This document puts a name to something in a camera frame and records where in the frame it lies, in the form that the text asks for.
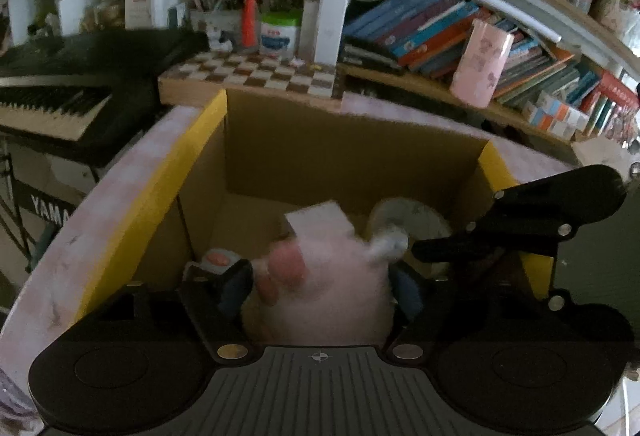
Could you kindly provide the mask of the pink plush paw toy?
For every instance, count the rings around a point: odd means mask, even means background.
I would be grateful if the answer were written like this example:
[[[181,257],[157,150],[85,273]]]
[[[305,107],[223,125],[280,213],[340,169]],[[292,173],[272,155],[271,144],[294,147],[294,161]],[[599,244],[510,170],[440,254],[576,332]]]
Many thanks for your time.
[[[409,247],[390,227],[365,241],[356,236],[292,237],[248,260],[254,286],[242,307],[245,329],[260,344],[381,346],[390,333],[393,300],[388,267]],[[206,254],[214,274],[242,260]]]

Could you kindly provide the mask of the yellow adhesive tape roll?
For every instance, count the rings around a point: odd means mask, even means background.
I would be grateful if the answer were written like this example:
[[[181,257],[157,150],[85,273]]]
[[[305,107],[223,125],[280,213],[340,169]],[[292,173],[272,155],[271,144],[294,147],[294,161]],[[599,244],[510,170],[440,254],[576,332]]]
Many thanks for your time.
[[[408,198],[388,198],[378,202],[368,217],[364,236],[370,240],[390,225],[405,230],[409,248],[416,241],[446,238],[452,234],[448,222],[438,211]]]

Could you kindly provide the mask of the white eraser block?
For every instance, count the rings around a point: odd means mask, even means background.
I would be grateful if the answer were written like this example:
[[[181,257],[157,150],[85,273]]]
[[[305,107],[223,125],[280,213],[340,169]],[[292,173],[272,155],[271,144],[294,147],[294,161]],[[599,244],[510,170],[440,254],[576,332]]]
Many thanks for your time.
[[[296,237],[353,236],[356,229],[333,200],[286,213],[283,231]]]

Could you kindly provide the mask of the wooden chessboard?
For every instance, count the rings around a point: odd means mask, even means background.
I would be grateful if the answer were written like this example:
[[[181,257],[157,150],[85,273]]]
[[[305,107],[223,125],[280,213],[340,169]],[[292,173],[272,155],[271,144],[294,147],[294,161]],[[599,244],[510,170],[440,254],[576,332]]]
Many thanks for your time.
[[[336,107],[344,92],[335,66],[235,52],[200,52],[158,79],[160,101],[170,106],[204,107],[222,90],[264,92],[328,107]]]

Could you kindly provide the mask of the orange white box lower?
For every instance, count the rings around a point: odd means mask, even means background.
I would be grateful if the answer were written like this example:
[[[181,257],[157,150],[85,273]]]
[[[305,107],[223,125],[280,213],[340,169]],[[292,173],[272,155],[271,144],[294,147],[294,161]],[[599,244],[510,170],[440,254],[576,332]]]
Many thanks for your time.
[[[570,141],[576,133],[576,128],[574,126],[548,115],[544,110],[536,106],[526,104],[522,111],[522,115],[529,125],[534,126],[537,130],[542,130],[555,138]]]

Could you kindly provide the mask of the orange white box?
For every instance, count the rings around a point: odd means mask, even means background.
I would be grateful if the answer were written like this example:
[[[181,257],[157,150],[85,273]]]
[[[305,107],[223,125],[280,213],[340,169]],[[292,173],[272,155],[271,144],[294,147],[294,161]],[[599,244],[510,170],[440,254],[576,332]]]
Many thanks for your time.
[[[555,138],[570,141],[576,133],[576,128],[574,126],[548,115],[544,110],[536,106],[526,104],[522,111],[522,115],[529,125],[534,126],[537,130],[542,130]]]
[[[549,95],[548,92],[542,92],[538,96],[536,106],[546,115],[564,122],[580,132],[582,132],[588,124],[588,115],[570,106],[566,102]]]

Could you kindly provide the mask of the orange white box upper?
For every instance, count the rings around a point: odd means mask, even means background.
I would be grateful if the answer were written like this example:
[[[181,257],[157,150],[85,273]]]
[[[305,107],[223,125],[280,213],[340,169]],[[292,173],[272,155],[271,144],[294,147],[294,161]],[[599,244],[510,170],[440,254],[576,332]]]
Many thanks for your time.
[[[566,102],[549,95],[548,92],[542,92],[538,96],[536,106],[546,115],[564,122],[580,132],[582,132],[588,124],[588,115],[570,106]]]

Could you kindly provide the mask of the black electronic keyboard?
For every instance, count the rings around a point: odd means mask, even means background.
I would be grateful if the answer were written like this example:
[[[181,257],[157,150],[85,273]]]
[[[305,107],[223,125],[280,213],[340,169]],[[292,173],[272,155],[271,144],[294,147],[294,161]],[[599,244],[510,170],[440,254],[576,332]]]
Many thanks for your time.
[[[1,130],[96,168],[166,111],[158,79],[208,47],[202,32],[111,29],[41,37],[1,58]]]

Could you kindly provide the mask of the pink cylindrical pen holder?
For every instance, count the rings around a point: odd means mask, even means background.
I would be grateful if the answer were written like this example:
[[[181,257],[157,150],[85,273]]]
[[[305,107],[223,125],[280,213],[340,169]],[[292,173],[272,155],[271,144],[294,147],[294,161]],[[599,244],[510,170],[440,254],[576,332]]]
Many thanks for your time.
[[[450,92],[460,101],[477,109],[491,102],[514,36],[480,19],[475,19],[465,50],[454,71]]]

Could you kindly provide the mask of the row of leaning books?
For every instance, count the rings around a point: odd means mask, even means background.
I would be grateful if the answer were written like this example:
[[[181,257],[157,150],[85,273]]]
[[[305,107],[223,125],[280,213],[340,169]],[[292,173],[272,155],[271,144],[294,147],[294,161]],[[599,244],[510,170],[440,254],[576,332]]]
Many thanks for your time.
[[[474,107],[578,106],[600,81],[562,49],[475,0],[380,0],[347,9],[340,60],[352,70],[449,90]]]

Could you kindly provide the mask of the red marker bottle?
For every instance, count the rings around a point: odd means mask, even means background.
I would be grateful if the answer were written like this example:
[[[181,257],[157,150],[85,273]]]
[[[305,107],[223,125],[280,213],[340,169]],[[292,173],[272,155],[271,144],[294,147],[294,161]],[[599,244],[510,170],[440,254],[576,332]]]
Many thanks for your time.
[[[255,48],[258,45],[256,14],[256,0],[244,0],[241,18],[242,45],[244,48]]]

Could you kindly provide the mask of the white green-lidded jar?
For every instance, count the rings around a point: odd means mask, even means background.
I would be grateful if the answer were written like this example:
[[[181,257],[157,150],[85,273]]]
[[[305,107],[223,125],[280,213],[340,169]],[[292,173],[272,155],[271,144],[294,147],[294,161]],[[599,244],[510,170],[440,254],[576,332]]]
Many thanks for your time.
[[[299,43],[303,14],[300,10],[269,11],[260,17],[259,53],[293,59]]]

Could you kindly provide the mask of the red thick dictionary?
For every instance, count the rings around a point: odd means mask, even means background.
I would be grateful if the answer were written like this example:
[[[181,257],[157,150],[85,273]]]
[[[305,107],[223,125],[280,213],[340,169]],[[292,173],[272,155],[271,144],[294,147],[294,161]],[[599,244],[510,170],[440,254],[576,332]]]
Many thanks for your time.
[[[598,89],[603,96],[613,100],[623,108],[633,111],[639,110],[639,98],[637,94],[612,73],[608,71],[602,72]]]

